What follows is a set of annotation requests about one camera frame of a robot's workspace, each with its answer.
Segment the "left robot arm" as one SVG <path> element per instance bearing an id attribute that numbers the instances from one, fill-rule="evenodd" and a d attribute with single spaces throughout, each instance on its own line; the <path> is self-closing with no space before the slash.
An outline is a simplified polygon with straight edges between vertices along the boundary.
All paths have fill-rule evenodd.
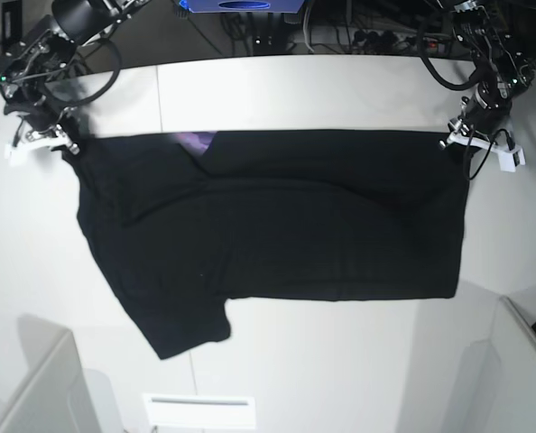
<path id="1" fill-rule="evenodd" d="M 463 83 L 443 78 L 426 52 L 426 31 L 438 20 L 451 24 L 454 38 L 469 51 L 475 66 Z M 513 100 L 530 88 L 534 71 L 515 38 L 489 13 L 487 2 L 464 1 L 435 10 L 421 23 L 416 48 L 423 65 L 442 87 L 472 92 L 461 99 L 461 114 L 448 122 L 449 136 L 439 146 L 445 149 L 459 144 L 483 147 L 497 155 L 518 154 L 521 148 L 513 138 L 510 114 Z"/>

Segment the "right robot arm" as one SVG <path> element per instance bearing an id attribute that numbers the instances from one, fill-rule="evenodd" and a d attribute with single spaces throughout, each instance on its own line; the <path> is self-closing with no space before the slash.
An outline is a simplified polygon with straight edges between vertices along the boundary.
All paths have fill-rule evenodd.
<path id="1" fill-rule="evenodd" d="M 111 42 L 119 26 L 146 6 L 145 1 L 54 1 L 44 16 L 0 56 L 0 95 L 4 114 L 20 124 L 6 145 L 5 157 L 19 161 L 42 148 L 77 155 L 81 150 L 79 122 L 73 113 L 102 97 L 116 82 L 123 60 Z M 70 70 L 79 49 L 95 43 L 111 55 L 106 84 L 81 99 L 55 95 L 48 81 Z"/>

